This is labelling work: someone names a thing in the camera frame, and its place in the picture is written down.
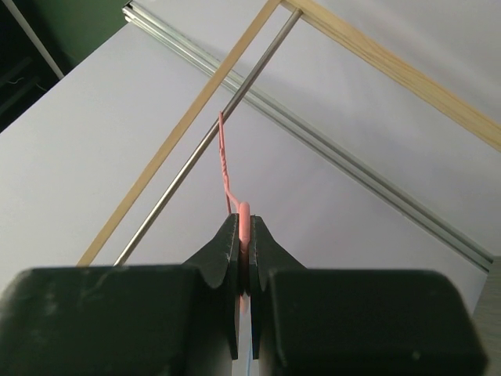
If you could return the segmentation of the pink wire hanger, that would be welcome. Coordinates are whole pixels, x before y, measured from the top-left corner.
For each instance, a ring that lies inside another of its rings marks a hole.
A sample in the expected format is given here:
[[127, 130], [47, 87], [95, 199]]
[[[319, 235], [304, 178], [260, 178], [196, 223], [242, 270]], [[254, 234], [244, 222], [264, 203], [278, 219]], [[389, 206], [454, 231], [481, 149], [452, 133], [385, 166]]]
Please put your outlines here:
[[246, 201], [239, 201], [230, 188], [229, 170], [225, 150], [225, 129], [223, 113], [218, 113], [218, 150], [222, 169], [222, 181], [225, 192], [226, 206], [229, 214], [237, 214], [239, 219], [239, 268], [241, 277], [240, 312], [245, 314], [250, 306], [249, 293], [249, 247], [251, 242], [251, 212]]

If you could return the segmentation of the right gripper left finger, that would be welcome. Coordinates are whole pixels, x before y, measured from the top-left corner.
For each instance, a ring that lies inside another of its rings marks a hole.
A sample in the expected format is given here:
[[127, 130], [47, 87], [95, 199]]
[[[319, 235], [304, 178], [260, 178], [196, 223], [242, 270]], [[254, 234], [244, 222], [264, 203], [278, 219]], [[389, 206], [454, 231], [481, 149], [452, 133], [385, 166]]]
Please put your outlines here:
[[2, 374], [231, 374], [238, 226], [230, 215], [178, 265], [20, 272], [1, 296]]

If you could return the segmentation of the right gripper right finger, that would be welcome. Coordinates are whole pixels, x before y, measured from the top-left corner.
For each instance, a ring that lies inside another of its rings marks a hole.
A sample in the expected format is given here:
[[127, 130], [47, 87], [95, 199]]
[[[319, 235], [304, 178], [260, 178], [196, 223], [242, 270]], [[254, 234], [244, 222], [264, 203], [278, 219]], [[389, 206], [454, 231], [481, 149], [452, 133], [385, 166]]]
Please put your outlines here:
[[253, 357], [263, 375], [482, 375], [461, 294], [421, 269], [309, 269], [250, 225]]

